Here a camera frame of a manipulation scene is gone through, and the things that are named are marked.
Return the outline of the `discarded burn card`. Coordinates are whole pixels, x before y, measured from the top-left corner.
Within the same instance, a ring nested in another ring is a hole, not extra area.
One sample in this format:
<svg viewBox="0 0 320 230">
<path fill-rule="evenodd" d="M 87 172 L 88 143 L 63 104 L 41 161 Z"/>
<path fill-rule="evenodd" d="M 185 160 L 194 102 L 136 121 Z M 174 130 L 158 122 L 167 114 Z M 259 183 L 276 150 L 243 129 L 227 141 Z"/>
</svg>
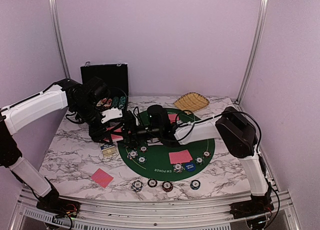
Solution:
<svg viewBox="0 0 320 230">
<path fill-rule="evenodd" d="M 114 178 L 102 169 L 97 169 L 91 179 L 101 187 L 106 188 Z"/>
</svg>

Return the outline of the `green fifty chip stack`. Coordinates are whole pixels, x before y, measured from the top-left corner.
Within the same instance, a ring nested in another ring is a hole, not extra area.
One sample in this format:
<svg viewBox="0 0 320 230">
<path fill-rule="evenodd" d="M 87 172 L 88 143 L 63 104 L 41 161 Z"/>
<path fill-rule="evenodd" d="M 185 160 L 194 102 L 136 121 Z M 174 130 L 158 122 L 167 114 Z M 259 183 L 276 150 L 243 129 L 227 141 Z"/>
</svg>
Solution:
<svg viewBox="0 0 320 230">
<path fill-rule="evenodd" d="M 198 190 L 201 186 L 201 183 L 199 180 L 192 180 L 191 183 L 190 183 L 190 188 L 192 190 Z"/>
</svg>

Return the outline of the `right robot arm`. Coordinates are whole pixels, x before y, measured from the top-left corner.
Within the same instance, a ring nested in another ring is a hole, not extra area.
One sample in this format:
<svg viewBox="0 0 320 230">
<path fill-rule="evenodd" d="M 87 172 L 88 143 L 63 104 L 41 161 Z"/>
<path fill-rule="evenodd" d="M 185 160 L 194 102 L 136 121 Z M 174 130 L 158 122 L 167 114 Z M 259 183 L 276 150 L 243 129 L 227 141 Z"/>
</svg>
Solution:
<svg viewBox="0 0 320 230">
<path fill-rule="evenodd" d="M 118 149 L 124 162 L 138 175 L 169 183 L 190 178 L 210 163 L 216 140 L 222 139 L 237 158 L 249 181 L 252 200 L 247 209 L 258 214 L 267 206 L 271 186 L 258 153 L 261 132 L 254 120 L 233 107 L 206 119 L 152 105 L 141 113 L 128 113 Z"/>
</svg>

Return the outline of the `blue small blind button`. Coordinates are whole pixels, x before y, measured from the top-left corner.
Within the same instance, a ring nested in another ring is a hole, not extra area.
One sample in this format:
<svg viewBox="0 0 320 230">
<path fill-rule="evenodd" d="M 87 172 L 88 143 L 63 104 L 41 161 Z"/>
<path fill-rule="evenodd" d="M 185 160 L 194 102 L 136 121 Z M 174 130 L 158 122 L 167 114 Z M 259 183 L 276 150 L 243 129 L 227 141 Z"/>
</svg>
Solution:
<svg viewBox="0 0 320 230">
<path fill-rule="evenodd" d="M 193 172 L 196 170 L 196 165 L 195 163 L 185 163 L 184 168 L 188 172 Z"/>
</svg>

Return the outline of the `red-backed playing card deck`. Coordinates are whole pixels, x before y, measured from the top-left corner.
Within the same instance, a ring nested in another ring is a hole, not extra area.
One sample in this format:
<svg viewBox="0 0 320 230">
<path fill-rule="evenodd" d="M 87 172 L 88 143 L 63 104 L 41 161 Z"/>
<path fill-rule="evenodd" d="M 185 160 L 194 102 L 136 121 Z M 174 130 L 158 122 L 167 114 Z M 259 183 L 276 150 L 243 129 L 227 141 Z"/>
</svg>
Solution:
<svg viewBox="0 0 320 230">
<path fill-rule="evenodd" d="M 121 132 L 111 133 L 110 136 L 113 142 L 121 141 L 124 139 L 121 135 Z"/>
</svg>

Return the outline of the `aluminium frame post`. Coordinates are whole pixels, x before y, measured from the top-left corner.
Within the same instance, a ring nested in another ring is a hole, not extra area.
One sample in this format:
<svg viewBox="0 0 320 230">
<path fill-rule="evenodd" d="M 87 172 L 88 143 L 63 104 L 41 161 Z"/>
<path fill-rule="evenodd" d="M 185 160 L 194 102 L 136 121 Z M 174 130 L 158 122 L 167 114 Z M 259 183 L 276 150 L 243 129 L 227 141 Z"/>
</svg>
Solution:
<svg viewBox="0 0 320 230">
<path fill-rule="evenodd" d="M 69 70 L 69 65 L 67 61 L 67 56 L 64 48 L 63 43 L 63 37 L 62 37 L 62 31 L 60 26 L 60 20 L 59 20 L 59 12 L 58 12 L 58 6 L 57 6 L 57 0 L 48 0 L 49 2 L 49 9 L 50 9 L 50 15 L 52 19 L 53 24 L 53 31 L 54 31 L 54 37 L 55 42 L 57 45 L 58 55 L 61 62 L 63 74 L 65 78 L 71 79 L 71 74 Z"/>
<path fill-rule="evenodd" d="M 256 28 L 253 36 L 252 47 L 250 50 L 249 58 L 247 61 L 246 69 L 244 72 L 244 76 L 240 85 L 240 89 L 237 95 L 236 100 L 234 101 L 235 104 L 240 105 L 244 99 L 247 87 L 249 85 L 250 77 L 253 72 L 254 63 L 256 59 L 256 55 L 259 49 L 259 45 L 262 39 L 264 26 L 267 17 L 267 10 L 268 10 L 268 3 L 269 0 L 260 0 L 258 16 L 257 16 L 257 23 Z"/>
</svg>

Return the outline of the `placed fifty chip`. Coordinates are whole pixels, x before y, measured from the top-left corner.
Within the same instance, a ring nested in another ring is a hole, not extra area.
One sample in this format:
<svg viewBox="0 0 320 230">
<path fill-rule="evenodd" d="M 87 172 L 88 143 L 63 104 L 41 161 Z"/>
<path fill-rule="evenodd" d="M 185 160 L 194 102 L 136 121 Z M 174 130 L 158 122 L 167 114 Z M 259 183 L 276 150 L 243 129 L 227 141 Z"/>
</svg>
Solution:
<svg viewBox="0 0 320 230">
<path fill-rule="evenodd" d="M 147 159 L 146 159 L 146 157 L 145 156 L 140 156 L 140 157 L 138 157 L 138 160 L 137 160 L 140 164 L 144 164 L 146 161 L 147 161 Z"/>
<path fill-rule="evenodd" d="M 205 161 L 204 161 L 204 158 L 202 158 L 202 157 L 196 157 L 195 162 L 198 165 L 202 165 L 202 164 L 204 164 Z"/>
</svg>

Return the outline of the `blue ten chip stack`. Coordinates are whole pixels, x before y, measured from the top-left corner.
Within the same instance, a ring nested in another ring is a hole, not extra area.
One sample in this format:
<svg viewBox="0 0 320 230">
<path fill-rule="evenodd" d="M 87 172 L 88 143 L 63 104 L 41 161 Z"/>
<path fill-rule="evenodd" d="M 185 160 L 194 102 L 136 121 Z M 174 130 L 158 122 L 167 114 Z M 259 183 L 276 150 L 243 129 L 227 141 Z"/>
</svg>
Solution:
<svg viewBox="0 0 320 230">
<path fill-rule="evenodd" d="M 142 190 L 142 188 L 143 188 L 143 183 L 142 183 L 141 181 L 139 181 L 139 180 L 134 181 L 134 182 L 132 183 L 132 185 L 131 185 L 131 189 L 132 189 L 135 193 L 140 192 L 140 191 Z"/>
</svg>

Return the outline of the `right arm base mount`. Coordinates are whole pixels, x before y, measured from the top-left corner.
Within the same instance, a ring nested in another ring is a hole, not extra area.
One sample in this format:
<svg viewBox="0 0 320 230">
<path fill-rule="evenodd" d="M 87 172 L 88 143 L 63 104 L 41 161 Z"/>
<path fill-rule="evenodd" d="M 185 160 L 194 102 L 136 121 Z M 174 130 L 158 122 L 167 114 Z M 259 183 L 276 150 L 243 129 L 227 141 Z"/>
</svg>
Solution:
<svg viewBox="0 0 320 230">
<path fill-rule="evenodd" d="M 264 214 L 273 211 L 275 208 L 271 203 L 243 201 L 230 204 L 229 213 L 234 219 L 251 217 L 259 214 Z"/>
</svg>

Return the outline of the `placed hundred chip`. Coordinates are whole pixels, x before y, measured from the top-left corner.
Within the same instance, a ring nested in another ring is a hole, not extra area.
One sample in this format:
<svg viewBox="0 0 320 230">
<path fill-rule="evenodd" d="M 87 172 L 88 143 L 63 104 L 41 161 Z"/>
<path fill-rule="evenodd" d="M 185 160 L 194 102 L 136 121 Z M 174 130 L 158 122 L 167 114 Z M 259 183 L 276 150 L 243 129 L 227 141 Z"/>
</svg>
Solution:
<svg viewBox="0 0 320 230">
<path fill-rule="evenodd" d="M 205 158 L 209 158 L 211 156 L 211 153 L 209 151 L 204 151 L 202 155 Z"/>
<path fill-rule="evenodd" d="M 145 153 L 145 152 L 148 151 L 148 148 L 147 148 L 146 146 L 141 146 L 141 147 L 140 147 L 140 151 L 143 152 L 143 153 Z"/>
</svg>

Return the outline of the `hundred chip front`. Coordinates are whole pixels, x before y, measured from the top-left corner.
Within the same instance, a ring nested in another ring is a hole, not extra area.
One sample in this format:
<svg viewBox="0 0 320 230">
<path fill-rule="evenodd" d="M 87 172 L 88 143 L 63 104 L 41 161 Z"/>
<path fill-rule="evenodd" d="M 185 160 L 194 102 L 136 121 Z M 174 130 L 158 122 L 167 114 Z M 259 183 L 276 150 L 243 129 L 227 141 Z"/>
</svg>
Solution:
<svg viewBox="0 0 320 230">
<path fill-rule="evenodd" d="M 158 185 L 158 182 L 157 180 L 155 179 L 149 179 L 148 182 L 147 182 L 147 185 L 151 188 L 154 188 Z"/>
</svg>

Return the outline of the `dealt card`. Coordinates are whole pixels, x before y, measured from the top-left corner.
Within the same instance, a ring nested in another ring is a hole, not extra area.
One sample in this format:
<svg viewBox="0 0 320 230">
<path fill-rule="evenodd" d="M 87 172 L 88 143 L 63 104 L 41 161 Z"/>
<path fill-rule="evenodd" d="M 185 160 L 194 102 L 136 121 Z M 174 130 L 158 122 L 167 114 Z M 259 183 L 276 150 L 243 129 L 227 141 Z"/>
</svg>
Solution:
<svg viewBox="0 0 320 230">
<path fill-rule="evenodd" d="M 169 153 L 169 159 L 171 164 L 182 163 L 185 160 L 185 154 L 181 152 Z"/>
</svg>

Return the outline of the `card deck in case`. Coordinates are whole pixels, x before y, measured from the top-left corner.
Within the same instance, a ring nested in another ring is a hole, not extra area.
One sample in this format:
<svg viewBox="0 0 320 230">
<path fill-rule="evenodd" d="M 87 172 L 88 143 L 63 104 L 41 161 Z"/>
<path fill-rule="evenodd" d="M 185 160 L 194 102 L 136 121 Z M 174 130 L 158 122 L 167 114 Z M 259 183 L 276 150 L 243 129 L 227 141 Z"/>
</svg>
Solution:
<svg viewBox="0 0 320 230">
<path fill-rule="evenodd" d="M 97 103 L 97 107 L 110 107 L 112 104 L 112 99 L 110 98 L 104 98 L 104 99 L 101 99 L 98 103 Z"/>
</svg>

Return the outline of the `placed ten chips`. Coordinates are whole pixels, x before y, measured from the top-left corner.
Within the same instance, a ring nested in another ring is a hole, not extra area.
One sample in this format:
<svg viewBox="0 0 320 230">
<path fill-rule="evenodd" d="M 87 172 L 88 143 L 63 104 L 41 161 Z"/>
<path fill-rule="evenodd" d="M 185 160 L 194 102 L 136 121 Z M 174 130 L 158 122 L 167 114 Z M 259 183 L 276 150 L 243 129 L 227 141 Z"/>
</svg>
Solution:
<svg viewBox="0 0 320 230">
<path fill-rule="evenodd" d="M 173 165 L 173 171 L 175 173 L 181 173 L 184 170 L 184 167 L 181 163 L 177 163 Z"/>
<path fill-rule="evenodd" d="M 137 156 L 138 156 L 138 152 L 135 150 L 132 150 L 127 154 L 127 158 L 130 160 L 135 159 Z"/>
</svg>

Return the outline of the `teal chip row in case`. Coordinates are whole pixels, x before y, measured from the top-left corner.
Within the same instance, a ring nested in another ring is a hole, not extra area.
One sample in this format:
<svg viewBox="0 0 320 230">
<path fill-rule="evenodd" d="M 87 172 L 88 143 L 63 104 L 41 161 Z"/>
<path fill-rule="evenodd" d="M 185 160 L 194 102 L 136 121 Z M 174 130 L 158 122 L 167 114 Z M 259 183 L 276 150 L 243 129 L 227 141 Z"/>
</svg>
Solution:
<svg viewBox="0 0 320 230">
<path fill-rule="evenodd" d="M 119 102 L 118 102 L 118 109 L 124 109 L 125 105 L 126 105 L 126 100 L 127 98 L 125 96 L 121 96 L 119 98 Z"/>
</svg>

